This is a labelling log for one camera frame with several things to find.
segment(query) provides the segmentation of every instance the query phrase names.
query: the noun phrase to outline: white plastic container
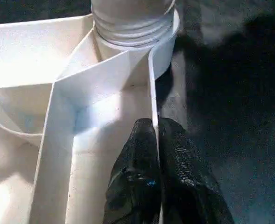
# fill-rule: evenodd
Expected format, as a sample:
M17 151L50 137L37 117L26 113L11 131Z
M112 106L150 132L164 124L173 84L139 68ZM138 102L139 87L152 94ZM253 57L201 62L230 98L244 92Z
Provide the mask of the white plastic container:
M22 138L38 134L42 139L26 223L102 223L111 168L134 122L151 118L158 129L155 77L170 63L179 26L176 11L173 21L156 45L139 48L111 44L91 27L53 83L0 87L5 114L0 126ZM46 92L42 110L33 108L34 99L18 100ZM40 111L43 126L24 128L26 116L12 108L32 120Z

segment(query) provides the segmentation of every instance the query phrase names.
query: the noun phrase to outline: compartment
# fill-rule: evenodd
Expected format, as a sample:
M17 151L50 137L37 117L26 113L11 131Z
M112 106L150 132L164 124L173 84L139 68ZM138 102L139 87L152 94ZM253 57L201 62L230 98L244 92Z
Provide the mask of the compartment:
M0 88L0 127L40 145L52 84Z
M0 37L4 39L0 43L0 127L40 145L51 83L59 75L71 76L101 61L92 23L89 15L0 25ZM4 36L5 32L13 37L12 43ZM17 49L22 53L15 52L16 56L9 58ZM52 63L58 58L62 63ZM39 70L28 66L30 63ZM14 64L18 71L7 64ZM56 71L49 67L52 65L57 65ZM2 68L9 69L12 75L3 73Z
M92 26L92 15L0 24L0 87L54 82Z
M25 224L38 148L0 128L0 224Z
M102 223L111 168L134 122L157 121L148 72L134 82L131 57L120 53L54 84L30 223Z

